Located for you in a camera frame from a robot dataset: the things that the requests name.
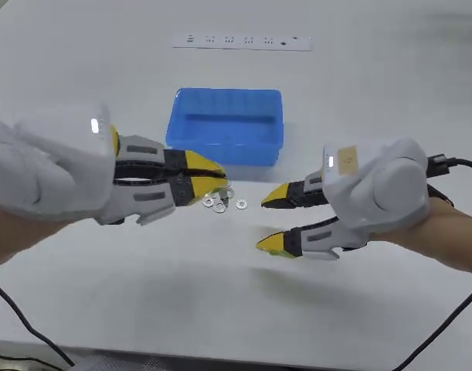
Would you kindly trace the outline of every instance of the white table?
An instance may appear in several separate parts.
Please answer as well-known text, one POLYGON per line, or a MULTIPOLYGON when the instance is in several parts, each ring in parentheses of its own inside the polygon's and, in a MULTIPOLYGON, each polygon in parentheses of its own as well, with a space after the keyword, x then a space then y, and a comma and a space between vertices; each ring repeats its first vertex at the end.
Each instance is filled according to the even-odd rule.
MULTIPOLYGON (((201 205, 148 227, 78 223, 0 267, 0 285, 60 345, 391 369, 472 291, 472 277, 377 243, 336 263, 253 248, 329 209, 263 210, 326 141, 407 134, 472 159, 472 1, 11 0, 0 11, 0 118, 76 99, 123 134, 163 140, 179 87, 278 88, 285 147, 234 172, 250 207, 201 205), (175 32, 306 35, 312 53, 171 49, 175 32)), ((472 213, 472 172, 436 186, 472 213)), ((34 342, 0 300, 0 341, 34 342)), ((409 370, 472 370, 472 306, 409 370)))

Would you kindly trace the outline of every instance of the power strip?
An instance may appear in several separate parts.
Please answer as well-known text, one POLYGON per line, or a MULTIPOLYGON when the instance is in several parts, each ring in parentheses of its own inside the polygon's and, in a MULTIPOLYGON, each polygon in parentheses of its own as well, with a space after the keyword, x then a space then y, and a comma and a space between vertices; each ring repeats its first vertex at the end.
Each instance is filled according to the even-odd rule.
POLYGON ((310 52, 311 37, 251 36, 216 33, 179 33, 172 38, 174 48, 248 49, 310 52))

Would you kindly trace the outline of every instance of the wire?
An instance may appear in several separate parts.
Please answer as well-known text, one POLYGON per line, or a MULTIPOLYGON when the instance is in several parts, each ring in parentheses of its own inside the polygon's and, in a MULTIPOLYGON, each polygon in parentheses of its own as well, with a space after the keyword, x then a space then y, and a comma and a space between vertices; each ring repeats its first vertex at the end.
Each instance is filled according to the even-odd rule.
MULTIPOLYGON (((472 161, 470 160, 465 160, 463 158, 448 158, 447 159, 447 164, 448 167, 456 166, 456 165, 462 165, 462 166, 467 166, 469 168, 472 168, 472 161)), ((447 317, 445 321, 435 330, 433 334, 431 334, 428 339, 426 339, 423 343, 421 343, 420 346, 418 346, 416 349, 414 349, 414 352, 410 354, 409 357, 407 357, 400 365, 398 365, 393 371, 403 371, 406 369, 408 365, 411 364, 411 362, 423 352, 428 346, 431 345, 432 342, 435 341, 438 336, 444 332, 447 327, 450 326, 450 324, 459 316, 460 313, 464 311, 464 309, 469 306, 469 304, 472 303, 472 293, 462 302, 460 305, 447 317)))
POLYGON ((465 160, 463 158, 449 158, 448 159, 450 164, 455 164, 455 165, 462 165, 462 166, 467 166, 468 168, 472 168, 472 161, 470 160, 465 160))
POLYGON ((9 357, 9 356, 3 356, 0 354, 0 359, 4 361, 17 361, 17 362, 36 362, 39 363, 42 366, 49 367, 51 369, 55 369, 56 371, 64 371, 60 367, 54 366, 51 363, 42 361, 41 359, 38 358, 32 358, 32 357, 9 357))
POLYGON ((414 350, 414 352, 411 353, 409 357, 406 358, 405 361, 403 361, 400 365, 398 365, 393 371, 402 371, 404 370, 421 352, 426 349, 431 343, 438 338, 444 332, 447 327, 450 326, 450 324, 453 322, 455 318, 459 316, 462 311, 467 308, 467 306, 472 303, 472 293, 460 304, 455 311, 453 311, 445 321, 440 325, 439 328, 436 329, 436 331, 430 335, 428 339, 426 339, 420 346, 414 350))
POLYGON ((44 336, 44 334, 36 331, 33 326, 28 322, 26 319, 25 315, 22 313, 21 309, 19 309, 18 305, 11 299, 9 295, 6 294, 4 290, 0 287, 0 297, 4 299, 4 301, 11 307, 11 309, 15 312, 15 314, 18 316, 19 321, 25 326, 25 328, 28 330, 30 334, 35 336, 37 339, 43 341, 45 344, 47 344, 51 350, 53 350, 55 353, 57 353, 60 358, 62 358, 69 366, 74 366, 74 362, 69 358, 66 353, 59 348, 52 340, 44 336))

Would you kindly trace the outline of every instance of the metal washer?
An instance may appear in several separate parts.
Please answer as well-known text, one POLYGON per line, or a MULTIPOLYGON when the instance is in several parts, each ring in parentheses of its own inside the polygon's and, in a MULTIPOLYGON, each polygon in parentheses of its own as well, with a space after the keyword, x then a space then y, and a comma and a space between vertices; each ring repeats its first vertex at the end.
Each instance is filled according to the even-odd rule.
POLYGON ((213 210, 216 212, 216 213, 224 213, 226 211, 226 206, 223 204, 223 203, 216 203, 214 206, 213 206, 213 210))
POLYGON ((205 197, 203 199, 204 207, 212 207, 213 205, 215 205, 215 200, 212 197, 205 197))
POLYGON ((239 210, 244 210, 247 209, 248 207, 248 202, 245 199, 238 199, 236 201, 236 208, 239 210))

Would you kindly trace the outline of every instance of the blue plastic tray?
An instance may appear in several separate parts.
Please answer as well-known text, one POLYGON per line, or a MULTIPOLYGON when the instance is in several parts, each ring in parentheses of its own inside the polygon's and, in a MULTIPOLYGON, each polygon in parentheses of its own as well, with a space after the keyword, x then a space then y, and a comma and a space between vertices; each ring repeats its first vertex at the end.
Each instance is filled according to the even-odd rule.
POLYGON ((272 166, 284 142, 278 90, 182 88, 165 142, 223 165, 272 166))

